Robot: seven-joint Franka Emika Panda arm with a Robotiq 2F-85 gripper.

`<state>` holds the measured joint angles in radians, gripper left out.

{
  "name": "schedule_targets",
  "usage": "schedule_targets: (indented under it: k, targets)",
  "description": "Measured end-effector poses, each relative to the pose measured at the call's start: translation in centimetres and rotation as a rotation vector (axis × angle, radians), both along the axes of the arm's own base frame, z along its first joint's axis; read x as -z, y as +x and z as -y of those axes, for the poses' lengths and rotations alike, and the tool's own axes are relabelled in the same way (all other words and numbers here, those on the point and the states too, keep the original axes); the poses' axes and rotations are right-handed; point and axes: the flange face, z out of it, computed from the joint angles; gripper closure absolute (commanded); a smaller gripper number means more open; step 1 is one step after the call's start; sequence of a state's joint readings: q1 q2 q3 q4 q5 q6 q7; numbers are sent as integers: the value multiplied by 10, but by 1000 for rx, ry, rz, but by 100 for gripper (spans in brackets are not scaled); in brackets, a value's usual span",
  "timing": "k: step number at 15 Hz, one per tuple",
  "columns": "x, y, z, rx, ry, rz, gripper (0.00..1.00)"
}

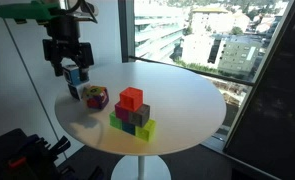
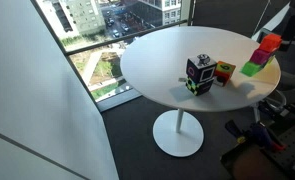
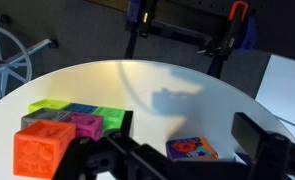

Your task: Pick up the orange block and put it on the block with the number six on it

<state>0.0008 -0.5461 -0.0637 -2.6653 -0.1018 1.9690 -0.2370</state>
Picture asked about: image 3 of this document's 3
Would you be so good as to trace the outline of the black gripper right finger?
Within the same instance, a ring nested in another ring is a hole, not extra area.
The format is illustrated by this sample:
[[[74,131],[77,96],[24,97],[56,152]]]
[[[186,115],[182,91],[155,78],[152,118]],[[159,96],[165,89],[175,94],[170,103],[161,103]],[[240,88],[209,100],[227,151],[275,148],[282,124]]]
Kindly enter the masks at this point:
[[[234,114],[231,134],[252,160],[258,158],[268,136],[263,128],[243,112]]]

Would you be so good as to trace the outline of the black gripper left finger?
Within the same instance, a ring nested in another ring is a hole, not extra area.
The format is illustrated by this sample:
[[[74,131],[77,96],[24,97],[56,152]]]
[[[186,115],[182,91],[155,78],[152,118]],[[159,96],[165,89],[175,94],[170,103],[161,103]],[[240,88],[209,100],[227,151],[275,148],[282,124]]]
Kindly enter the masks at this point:
[[[132,111],[126,111],[123,117],[123,121],[121,124],[121,134],[124,136],[129,136],[131,131],[131,125],[132,125],[132,118],[133,118],[133,112]]]

